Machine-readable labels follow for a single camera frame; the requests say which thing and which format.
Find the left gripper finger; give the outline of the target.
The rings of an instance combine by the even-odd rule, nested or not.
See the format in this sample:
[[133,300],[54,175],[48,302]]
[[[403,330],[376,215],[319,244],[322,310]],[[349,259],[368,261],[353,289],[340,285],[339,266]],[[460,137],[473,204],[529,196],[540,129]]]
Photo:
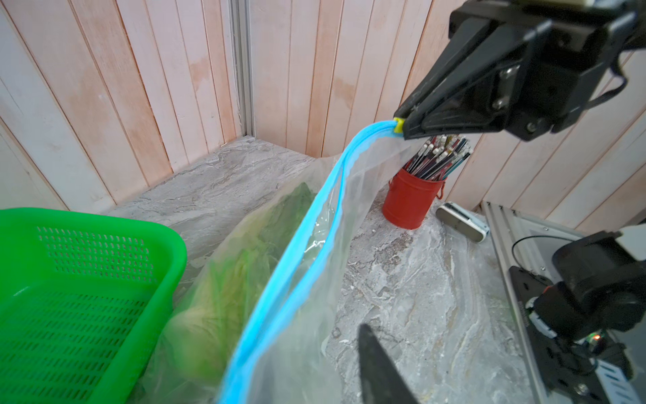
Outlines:
[[358,353],[363,403],[417,403],[372,328],[358,328]]

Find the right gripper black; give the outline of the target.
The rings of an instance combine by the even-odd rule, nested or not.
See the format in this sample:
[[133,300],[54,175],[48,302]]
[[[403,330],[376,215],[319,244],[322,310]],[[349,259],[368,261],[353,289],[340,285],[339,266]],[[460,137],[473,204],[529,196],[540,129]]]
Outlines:
[[618,95],[595,95],[619,57],[645,46],[642,1],[468,1],[450,42],[395,112],[406,139],[509,131],[535,139]]

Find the clear zip bag blue seal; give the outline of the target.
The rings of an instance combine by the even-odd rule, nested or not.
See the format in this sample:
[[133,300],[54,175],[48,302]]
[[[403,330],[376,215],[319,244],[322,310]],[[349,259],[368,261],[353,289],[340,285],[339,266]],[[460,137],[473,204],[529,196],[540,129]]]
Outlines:
[[[200,279],[204,265],[161,332],[136,388],[136,402],[340,402],[340,377],[325,356],[325,345],[334,325],[354,234],[378,192],[422,145],[418,140],[405,140],[403,123],[394,119],[366,126],[343,153],[315,161],[254,211],[275,204],[300,183],[306,183],[316,194],[247,321],[219,383],[208,385],[180,378],[164,349],[166,326]],[[230,234],[220,245],[229,241]]]

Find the chinese cabbage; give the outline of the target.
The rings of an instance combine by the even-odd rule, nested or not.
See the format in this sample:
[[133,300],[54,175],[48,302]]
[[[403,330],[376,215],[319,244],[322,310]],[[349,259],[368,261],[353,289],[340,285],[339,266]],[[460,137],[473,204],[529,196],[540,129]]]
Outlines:
[[254,212],[205,264],[164,331],[180,378],[219,383],[284,250],[316,197],[306,183]]

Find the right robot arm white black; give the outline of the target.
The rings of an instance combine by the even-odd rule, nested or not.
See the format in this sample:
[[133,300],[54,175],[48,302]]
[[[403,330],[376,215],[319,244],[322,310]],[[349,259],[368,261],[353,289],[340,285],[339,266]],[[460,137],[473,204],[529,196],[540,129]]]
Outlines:
[[[573,126],[617,96],[595,95],[619,57],[645,47],[642,1],[467,1],[452,11],[449,43],[395,111],[407,140],[508,132],[530,142]],[[630,367],[602,377],[624,346],[607,338],[645,315],[645,262],[625,232],[567,242],[552,258],[560,281],[509,267],[523,327],[548,389],[574,402],[622,402]]]

